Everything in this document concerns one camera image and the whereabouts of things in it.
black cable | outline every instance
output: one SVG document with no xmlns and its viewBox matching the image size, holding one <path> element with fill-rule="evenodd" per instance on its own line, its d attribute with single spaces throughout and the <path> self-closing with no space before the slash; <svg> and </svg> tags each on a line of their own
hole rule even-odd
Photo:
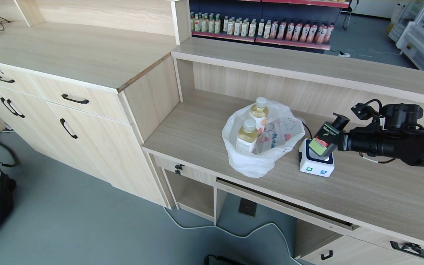
<svg viewBox="0 0 424 265">
<path fill-rule="evenodd" d="M 312 132 L 310 131 L 308 126 L 305 123 L 302 123 L 302 124 L 305 126 L 305 128 L 307 128 L 308 134 L 310 134 L 310 139 L 313 139 Z"/>
</svg>

white device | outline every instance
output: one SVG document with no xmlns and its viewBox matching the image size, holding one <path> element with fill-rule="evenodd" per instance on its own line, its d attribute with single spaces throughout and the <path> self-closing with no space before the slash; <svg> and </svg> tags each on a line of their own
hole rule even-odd
<svg viewBox="0 0 424 265">
<path fill-rule="evenodd" d="M 335 169 L 333 154 L 325 158 L 321 158 L 308 147 L 308 144 L 311 141 L 311 139 L 304 139 L 301 146 L 299 147 L 301 171 L 328 178 Z"/>
</svg>

red shelf edge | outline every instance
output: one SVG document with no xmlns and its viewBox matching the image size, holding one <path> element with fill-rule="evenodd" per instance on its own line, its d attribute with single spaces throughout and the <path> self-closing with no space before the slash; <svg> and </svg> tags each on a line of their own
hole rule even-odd
<svg viewBox="0 0 424 265">
<path fill-rule="evenodd" d="M 338 2 L 338 1 L 320 1 L 320 0 L 262 0 L 267 3 L 285 3 L 285 4 L 297 4 L 297 5 L 311 5 L 311 6 L 323 6 L 323 7 L 341 7 L 348 8 L 350 2 Z"/>
</svg>

cabinet door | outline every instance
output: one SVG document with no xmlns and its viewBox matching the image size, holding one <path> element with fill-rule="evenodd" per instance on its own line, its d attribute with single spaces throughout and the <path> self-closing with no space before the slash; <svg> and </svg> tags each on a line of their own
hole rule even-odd
<svg viewBox="0 0 424 265">
<path fill-rule="evenodd" d="M 424 260 L 342 236 L 301 257 L 315 265 L 424 265 Z"/>
<path fill-rule="evenodd" d="M 130 125 L 48 102 L 58 118 L 99 166 L 107 181 L 120 190 L 165 206 L 152 169 Z"/>
<path fill-rule="evenodd" d="M 81 149 L 77 139 L 71 137 L 61 126 L 60 119 L 50 109 L 45 99 L 0 87 L 0 92 L 12 101 L 17 112 L 25 116 L 25 121 L 45 140 L 43 149 L 54 149 L 58 156 L 53 157 L 62 163 L 105 181 L 104 175 Z"/>
<path fill-rule="evenodd" d="M 29 126 L 27 121 L 25 121 L 25 118 L 13 114 L 14 111 L 10 109 L 10 106 L 7 103 L 8 99 L 9 98 L 4 97 L 0 92 L 0 117 L 37 152 L 50 157 L 58 157 L 58 154 L 53 149 L 43 148 L 45 146 L 45 141 L 34 129 L 32 129 L 32 127 Z"/>
</svg>

black handle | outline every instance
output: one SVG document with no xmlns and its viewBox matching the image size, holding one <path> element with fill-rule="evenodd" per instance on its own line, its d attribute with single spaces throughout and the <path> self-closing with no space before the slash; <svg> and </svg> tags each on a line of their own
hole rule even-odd
<svg viewBox="0 0 424 265">
<path fill-rule="evenodd" d="M 2 82 L 6 82 L 6 83 L 9 83 L 9 84 L 12 84 L 12 83 L 14 83 L 14 82 L 15 82 L 15 80 L 14 80 L 14 79 L 11 79 L 11 80 L 4 80 L 4 79 L 2 78 L 2 76 L 0 76 L 0 81 L 2 81 Z"/>
<path fill-rule="evenodd" d="M 17 115 L 17 112 L 16 111 L 12 111 L 6 104 L 5 104 L 5 99 L 4 98 L 0 98 L 1 99 L 1 102 L 3 103 L 3 105 L 7 108 L 7 110 L 9 110 L 12 114 L 14 114 L 14 115 L 16 115 L 16 116 L 18 116 Z"/>
<path fill-rule="evenodd" d="M 74 100 L 74 99 L 69 99 L 67 94 L 62 94 L 62 98 L 63 99 L 66 99 L 66 100 L 69 100 L 69 101 L 73 101 L 73 102 L 79 103 L 79 104 L 88 104 L 89 103 L 89 100 L 87 100 L 87 99 L 81 100 L 81 101 Z"/>
<path fill-rule="evenodd" d="M 21 118 L 25 118 L 24 114 L 19 114 L 12 106 L 11 103 L 12 101 L 10 99 L 6 100 L 7 104 L 11 107 L 11 109 L 14 111 L 13 114 L 16 116 L 19 116 Z"/>
<path fill-rule="evenodd" d="M 320 258 L 322 258 L 322 260 L 326 260 L 333 257 L 333 250 L 330 250 L 330 254 L 328 256 L 325 257 L 325 255 L 321 254 Z"/>
<path fill-rule="evenodd" d="M 78 136 L 76 136 L 76 134 L 71 134 L 71 132 L 68 130 L 68 129 L 66 129 L 66 126 L 64 125 L 64 123 L 65 123 L 66 121 L 64 120 L 64 119 L 60 119 L 60 123 L 62 124 L 62 126 L 64 127 L 64 129 L 65 129 L 65 131 L 71 136 L 71 137 L 73 137 L 74 139 L 77 139 L 78 138 Z"/>
<path fill-rule="evenodd" d="M 402 247 L 400 247 L 399 244 L 395 241 L 390 241 L 390 245 L 394 250 L 402 251 L 420 258 L 424 258 L 424 250 L 423 248 L 421 248 L 420 245 L 407 242 L 403 243 Z"/>
</svg>

